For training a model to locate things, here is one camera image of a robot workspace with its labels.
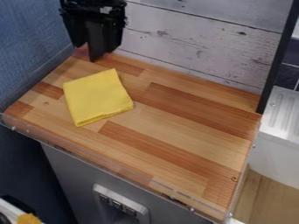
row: folded towel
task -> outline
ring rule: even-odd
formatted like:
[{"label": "folded towel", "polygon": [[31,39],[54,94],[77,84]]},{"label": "folded towel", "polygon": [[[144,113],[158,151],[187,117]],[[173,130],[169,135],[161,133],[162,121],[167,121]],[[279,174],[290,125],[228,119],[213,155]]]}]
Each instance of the folded towel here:
[{"label": "folded towel", "polygon": [[63,90],[77,127],[134,107],[115,69],[68,81]]}]

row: robotic arm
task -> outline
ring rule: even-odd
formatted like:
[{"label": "robotic arm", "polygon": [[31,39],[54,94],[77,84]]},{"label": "robotic arm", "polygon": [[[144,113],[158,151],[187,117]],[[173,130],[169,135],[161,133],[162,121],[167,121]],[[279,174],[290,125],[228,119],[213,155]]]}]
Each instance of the robotic arm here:
[{"label": "robotic arm", "polygon": [[88,43],[96,61],[122,43],[126,24],[124,0],[60,0],[60,13],[74,46]]}]

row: white appliance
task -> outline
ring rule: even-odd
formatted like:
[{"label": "white appliance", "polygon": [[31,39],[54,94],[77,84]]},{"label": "white appliance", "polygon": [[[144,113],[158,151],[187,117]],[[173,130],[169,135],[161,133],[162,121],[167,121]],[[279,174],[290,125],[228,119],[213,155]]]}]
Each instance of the white appliance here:
[{"label": "white appliance", "polygon": [[299,92],[274,87],[248,162],[252,170],[299,189]]}]

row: gray cabinet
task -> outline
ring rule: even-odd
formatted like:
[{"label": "gray cabinet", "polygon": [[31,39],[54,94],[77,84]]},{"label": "gray cabinet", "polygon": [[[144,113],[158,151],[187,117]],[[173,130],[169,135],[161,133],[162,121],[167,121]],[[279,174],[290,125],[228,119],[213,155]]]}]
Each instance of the gray cabinet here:
[{"label": "gray cabinet", "polygon": [[[43,149],[79,224],[146,223],[146,219],[143,220],[144,217],[141,218],[140,214],[132,218],[132,215],[123,212],[125,207],[121,210],[113,207],[113,195],[121,196],[120,200],[124,204],[126,201],[133,201],[132,203],[144,207],[143,210],[148,210],[150,224],[211,223],[169,200],[87,163],[82,158],[48,145],[43,145]],[[101,190],[102,194],[104,197],[108,195],[109,202],[100,199],[100,191],[94,191],[96,186],[104,189]]]}]

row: floor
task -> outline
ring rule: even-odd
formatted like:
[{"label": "floor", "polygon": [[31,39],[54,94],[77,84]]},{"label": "floor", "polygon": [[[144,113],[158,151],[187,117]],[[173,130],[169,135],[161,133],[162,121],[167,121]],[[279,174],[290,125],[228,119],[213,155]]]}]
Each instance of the floor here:
[{"label": "floor", "polygon": [[249,171],[233,217],[246,224],[299,223],[299,190]]}]

